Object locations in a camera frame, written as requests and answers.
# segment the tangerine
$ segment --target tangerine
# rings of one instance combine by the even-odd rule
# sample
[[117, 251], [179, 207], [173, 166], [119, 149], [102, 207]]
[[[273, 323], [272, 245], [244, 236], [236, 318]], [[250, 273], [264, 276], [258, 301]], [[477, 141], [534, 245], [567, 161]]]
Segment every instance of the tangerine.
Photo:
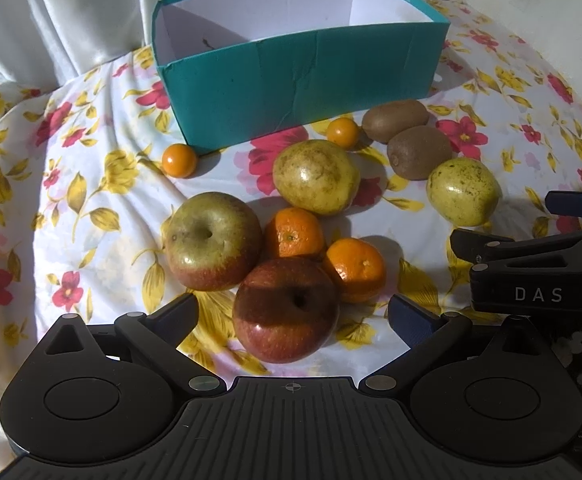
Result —
[[162, 169], [168, 176], [186, 178], [196, 171], [196, 166], [196, 152], [186, 144], [172, 144], [162, 153]]
[[316, 258], [324, 251], [324, 234], [314, 214], [287, 207], [273, 215], [264, 229], [265, 248], [273, 258]]
[[360, 128], [356, 121], [348, 117], [338, 117], [327, 126], [327, 140], [337, 144], [345, 150], [354, 148], [360, 136]]
[[340, 300], [361, 303], [377, 296], [386, 283], [382, 254], [357, 238], [341, 238], [327, 249], [324, 269], [337, 285]]

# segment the floral tablecloth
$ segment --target floral tablecloth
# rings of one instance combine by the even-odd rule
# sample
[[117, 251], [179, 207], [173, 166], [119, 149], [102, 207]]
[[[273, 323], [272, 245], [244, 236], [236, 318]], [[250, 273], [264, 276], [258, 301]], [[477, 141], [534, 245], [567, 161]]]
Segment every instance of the floral tablecloth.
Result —
[[[433, 6], [452, 26], [423, 102], [456, 151], [480, 158], [502, 186], [504, 198], [482, 229], [526, 238], [580, 228], [582, 221], [549, 214], [542, 197], [582, 189], [582, 102], [521, 38], [460, 2]], [[353, 118], [359, 123], [362, 115]], [[205, 156], [194, 178], [174, 180], [159, 160], [182, 137], [149, 48], [48, 95], [0, 78], [0, 396], [60, 314], [108, 323], [181, 294], [163, 251], [174, 210], [194, 194], [221, 190], [266, 222], [285, 205], [271, 177], [275, 156], [320, 138], [327, 122]], [[322, 225], [327, 240], [353, 235], [383, 253], [389, 279], [382, 295], [344, 306], [333, 337], [314, 355], [269, 365], [235, 339], [234, 292], [200, 293], [199, 325], [181, 351], [229, 384], [239, 374], [358, 381], [407, 350], [385, 319], [393, 292], [436, 313], [466, 307], [468, 264], [450, 252], [452, 226], [428, 204], [424, 182], [395, 176], [380, 144], [352, 158], [363, 177], [353, 206]], [[0, 469], [11, 459], [0, 429]]]

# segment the brown kiwi fruit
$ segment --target brown kiwi fruit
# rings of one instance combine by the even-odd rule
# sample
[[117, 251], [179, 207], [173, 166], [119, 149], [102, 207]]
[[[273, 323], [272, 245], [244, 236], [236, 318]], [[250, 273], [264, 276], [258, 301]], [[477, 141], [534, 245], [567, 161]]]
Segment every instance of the brown kiwi fruit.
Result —
[[396, 175], [425, 180], [431, 171], [453, 155], [445, 134], [431, 126], [409, 128], [389, 141], [386, 155]]
[[362, 117], [362, 129], [370, 139], [386, 144], [400, 132], [428, 121], [427, 108], [415, 99], [406, 99], [370, 108]]

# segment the open box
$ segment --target open box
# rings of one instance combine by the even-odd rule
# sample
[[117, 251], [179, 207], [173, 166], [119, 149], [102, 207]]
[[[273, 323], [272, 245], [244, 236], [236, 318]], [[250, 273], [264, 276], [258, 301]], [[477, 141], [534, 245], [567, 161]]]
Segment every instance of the open box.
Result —
[[161, 0], [153, 50], [208, 153], [429, 91], [449, 22], [422, 0]]

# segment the red apple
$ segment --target red apple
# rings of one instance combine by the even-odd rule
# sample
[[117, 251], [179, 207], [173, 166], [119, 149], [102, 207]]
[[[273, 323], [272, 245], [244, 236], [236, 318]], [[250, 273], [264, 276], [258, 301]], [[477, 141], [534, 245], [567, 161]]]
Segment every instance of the red apple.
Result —
[[258, 263], [262, 229], [242, 200], [226, 193], [200, 193], [184, 202], [165, 236], [169, 267], [193, 290], [226, 290]]
[[320, 264], [277, 258], [260, 264], [233, 303], [235, 335], [266, 363], [290, 363], [315, 352], [338, 320], [338, 293]]

